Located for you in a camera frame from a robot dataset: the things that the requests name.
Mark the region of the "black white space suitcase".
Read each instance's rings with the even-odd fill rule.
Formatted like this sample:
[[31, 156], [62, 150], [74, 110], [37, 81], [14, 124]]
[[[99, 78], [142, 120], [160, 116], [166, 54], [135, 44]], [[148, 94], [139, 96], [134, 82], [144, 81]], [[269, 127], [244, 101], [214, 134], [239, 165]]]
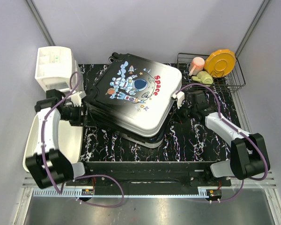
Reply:
[[103, 129], [143, 145], [161, 145], [170, 121], [172, 95], [182, 87], [182, 74], [172, 66], [129, 53], [114, 52], [111, 64], [86, 97], [94, 122]]

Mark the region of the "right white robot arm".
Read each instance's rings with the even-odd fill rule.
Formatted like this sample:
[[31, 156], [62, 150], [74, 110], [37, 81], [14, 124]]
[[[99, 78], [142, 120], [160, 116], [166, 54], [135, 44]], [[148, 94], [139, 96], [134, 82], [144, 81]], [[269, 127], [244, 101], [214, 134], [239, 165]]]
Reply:
[[265, 140], [259, 133], [251, 134], [233, 124], [222, 113], [210, 107], [204, 92], [191, 93], [187, 103], [184, 92], [173, 94], [181, 118], [195, 119], [220, 136], [230, 147], [230, 159], [211, 164], [203, 174], [204, 182], [213, 186], [221, 177], [239, 180], [264, 180], [270, 169]]

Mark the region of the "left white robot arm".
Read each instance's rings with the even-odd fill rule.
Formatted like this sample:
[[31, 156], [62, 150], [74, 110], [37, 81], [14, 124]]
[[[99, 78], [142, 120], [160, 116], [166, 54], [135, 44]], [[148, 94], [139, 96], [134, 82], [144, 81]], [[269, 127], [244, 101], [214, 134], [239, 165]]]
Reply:
[[81, 162], [71, 163], [59, 149], [59, 122], [73, 122], [82, 125], [82, 106], [65, 106], [68, 97], [74, 95], [83, 99], [84, 91], [63, 92], [52, 89], [46, 92], [46, 99], [37, 101], [35, 111], [38, 118], [38, 136], [34, 153], [25, 158], [25, 165], [40, 189], [53, 186], [61, 192], [57, 185], [75, 179], [85, 186], [91, 182], [92, 174], [85, 170]]

